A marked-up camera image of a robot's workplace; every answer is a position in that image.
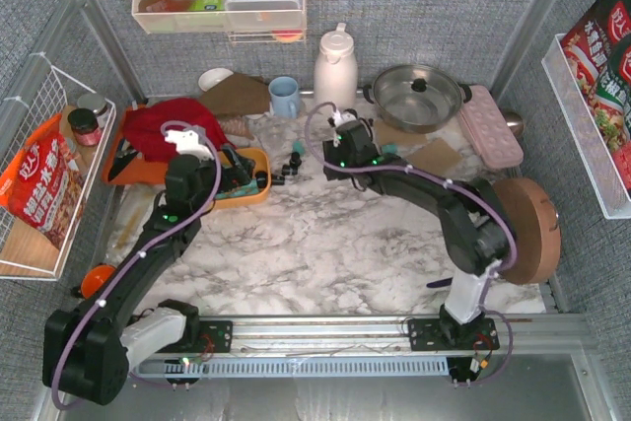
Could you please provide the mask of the teal coffee capsule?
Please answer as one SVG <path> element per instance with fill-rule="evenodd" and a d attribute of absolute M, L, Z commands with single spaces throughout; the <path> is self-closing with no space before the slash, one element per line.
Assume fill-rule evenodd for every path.
<path fill-rule="evenodd" d="M 389 144 L 385 144 L 381 146 L 381 151 L 382 153 L 385 154 L 393 154 L 393 155 L 397 155 L 398 154 L 398 147 L 396 144 L 393 143 L 389 143 Z"/>
<path fill-rule="evenodd" d="M 303 144 L 300 141 L 295 141 L 292 145 L 292 150 L 296 153 L 298 153 L 299 155 L 304 155 L 305 154 L 305 148 L 303 146 Z"/>

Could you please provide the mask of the black coffee capsule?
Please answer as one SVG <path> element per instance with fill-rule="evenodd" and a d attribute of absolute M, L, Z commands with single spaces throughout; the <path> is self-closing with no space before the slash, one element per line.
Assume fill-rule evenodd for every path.
<path fill-rule="evenodd" d="M 302 164 L 301 155 L 299 152 L 293 152 L 290 156 L 289 166 L 292 169 L 298 169 Z"/>
<path fill-rule="evenodd" d="M 256 185 L 259 189 L 264 189 L 269 183 L 268 173 L 264 171 L 255 174 Z"/>

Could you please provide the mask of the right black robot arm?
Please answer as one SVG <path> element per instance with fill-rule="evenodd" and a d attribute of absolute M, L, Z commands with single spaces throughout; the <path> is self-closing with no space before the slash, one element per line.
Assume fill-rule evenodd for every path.
<path fill-rule="evenodd" d="M 400 198 L 440 222 L 448 256 L 456 266 L 439 311 L 439 328 L 454 347 L 481 330 L 489 281 L 517 260 L 517 238 L 489 181 L 451 181 L 382 153 L 367 124 L 352 120 L 322 143 L 329 180 L 351 178 L 360 189 Z"/>

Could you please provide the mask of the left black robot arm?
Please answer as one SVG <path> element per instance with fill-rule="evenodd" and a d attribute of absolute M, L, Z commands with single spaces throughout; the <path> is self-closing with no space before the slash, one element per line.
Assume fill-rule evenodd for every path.
<path fill-rule="evenodd" d="M 136 245 L 102 287 L 72 311 L 55 311 L 44 328 L 42 381 L 54 405 L 59 394 L 100 405 L 112 402 L 128 372 L 165 347 L 194 349 L 201 341 L 199 311 L 166 300 L 144 318 L 133 312 L 158 277 L 183 256 L 218 192 L 249 184 L 254 160 L 224 145 L 219 157 L 190 154 L 171 159 L 159 195 Z"/>

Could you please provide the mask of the orange plastic storage basket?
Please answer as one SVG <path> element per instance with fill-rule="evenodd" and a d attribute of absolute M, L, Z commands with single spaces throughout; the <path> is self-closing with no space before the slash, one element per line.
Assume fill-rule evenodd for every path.
<path fill-rule="evenodd" d="M 269 157 L 267 156 L 267 154 L 262 149 L 255 147 L 238 148 L 237 152 L 245 158 L 254 161 L 252 175 L 253 178 L 257 173 L 265 172 L 265 186 L 263 188 L 259 188 L 257 184 L 254 184 L 253 186 L 246 187 L 245 189 L 252 190 L 251 194 L 238 193 L 236 190 L 231 191 L 228 194 L 219 193 L 215 197 L 215 210 L 224 210 L 260 204 L 267 199 L 270 192 L 272 178 Z"/>

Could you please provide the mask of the red cloth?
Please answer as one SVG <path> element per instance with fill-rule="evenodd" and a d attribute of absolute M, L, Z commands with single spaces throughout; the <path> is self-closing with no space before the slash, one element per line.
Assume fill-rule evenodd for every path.
<path fill-rule="evenodd" d="M 167 163 L 177 152 L 174 144 L 165 141 L 161 127 L 172 120 L 203 127 L 217 150 L 230 143 L 213 113 L 192 98 L 171 99 L 130 111 L 122 126 L 122 136 L 147 162 Z"/>

